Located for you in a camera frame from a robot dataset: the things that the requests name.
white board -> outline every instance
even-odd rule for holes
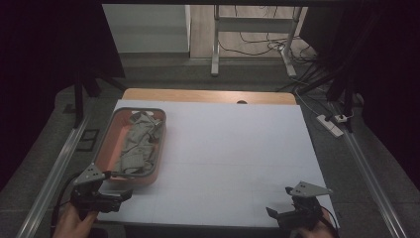
[[[265,208],[294,210],[284,188],[325,186],[299,106],[120,100],[159,108],[166,135],[157,181],[133,188],[119,212],[100,220],[130,223],[277,227]],[[334,212],[328,195],[318,197]]]

metal bar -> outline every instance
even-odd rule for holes
[[[43,220],[46,210],[53,198],[53,195],[58,187],[61,180],[61,176],[64,173],[68,162],[73,155],[74,149],[76,148],[77,141],[80,139],[87,122],[90,119],[91,112],[94,108],[96,98],[88,98],[85,106],[85,116],[81,121],[78,128],[72,129],[70,135],[65,141],[61,152],[56,159],[43,188],[38,193],[37,199],[32,205],[24,223],[22,224],[17,237],[34,237],[37,229]]]
[[[115,78],[112,78],[111,76],[108,76],[103,71],[96,69],[96,68],[90,68],[90,71],[95,75],[101,78],[102,80],[108,82],[109,84],[115,86],[116,88],[120,89],[121,91],[125,91],[128,88],[123,85],[121,82],[117,81]]]
[[[213,56],[211,58],[211,75],[219,75],[219,5],[214,6],[214,40]]]
[[[80,125],[81,120],[83,120],[83,84],[80,77],[80,70],[78,70],[74,76],[74,107],[76,108],[74,129],[76,129]]]
[[[283,33],[290,31],[292,19],[220,17],[219,32]]]
[[[340,111],[335,104],[333,104],[333,110],[336,113]],[[352,152],[353,158],[355,159],[355,162],[365,179],[371,196],[379,207],[379,211],[382,214],[383,220],[385,221],[392,237],[407,237],[407,234],[402,227],[401,221],[399,220],[394,208],[392,207],[392,204],[390,203],[386,193],[383,191],[383,188],[377,181],[377,178],[374,175],[374,172],[370,167],[368,160],[365,157],[361,147],[359,146],[359,143],[356,140],[354,134],[344,130],[344,137],[350,151]]]
[[[290,51],[291,42],[293,41],[294,34],[296,33],[297,24],[299,24],[300,13],[302,12],[302,7],[295,7],[293,13],[293,20],[291,22],[290,31],[287,36],[287,42],[281,51],[281,57],[283,58],[284,64],[286,66],[287,74],[289,77],[296,77],[296,71],[294,70],[293,64],[291,64],[290,57],[288,55]]]

floor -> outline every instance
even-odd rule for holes
[[[211,58],[213,49],[213,34],[214,34],[214,7],[213,6],[191,6],[191,49],[190,56],[193,59]],[[295,36],[299,35],[302,22],[304,20],[307,8],[303,8],[300,16],[299,25],[296,30]],[[237,6],[239,17],[247,18],[276,18],[288,19],[291,18],[293,13],[292,7],[249,7]],[[234,17],[234,6],[220,6],[220,16]],[[280,42],[287,37],[286,34],[272,34],[267,36],[267,33],[242,33],[242,37],[246,41],[271,41],[280,39]],[[235,50],[247,54],[259,54],[268,50],[268,42],[262,43],[246,43],[241,39],[240,33],[220,33],[219,42],[228,50]],[[292,44],[292,49],[300,52],[308,45],[302,40],[295,40]],[[221,58],[281,58],[278,51],[270,51],[260,56],[250,57],[244,54],[235,52],[227,52],[222,48],[220,49]],[[312,57],[315,53],[309,49],[304,52],[304,56]]]

gray towel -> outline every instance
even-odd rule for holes
[[[114,172],[142,174],[155,164],[154,140],[160,137],[162,122],[146,112],[138,112],[130,118],[133,126],[128,131]]]

robotic arm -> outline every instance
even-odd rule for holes
[[[79,210],[81,219],[89,211],[117,212],[120,210],[121,203],[132,197],[132,189],[122,192],[119,196],[101,194],[98,191],[99,187],[110,176],[111,172],[102,173],[94,164],[91,164],[74,181],[70,202]]]
[[[333,193],[331,189],[301,181],[295,188],[288,186],[285,190],[291,195],[294,211],[278,213],[266,207],[268,216],[277,220],[281,230],[293,231],[301,227],[313,230],[321,221],[331,230],[334,237],[339,237],[336,228],[323,217],[322,207],[316,198],[318,195]]]

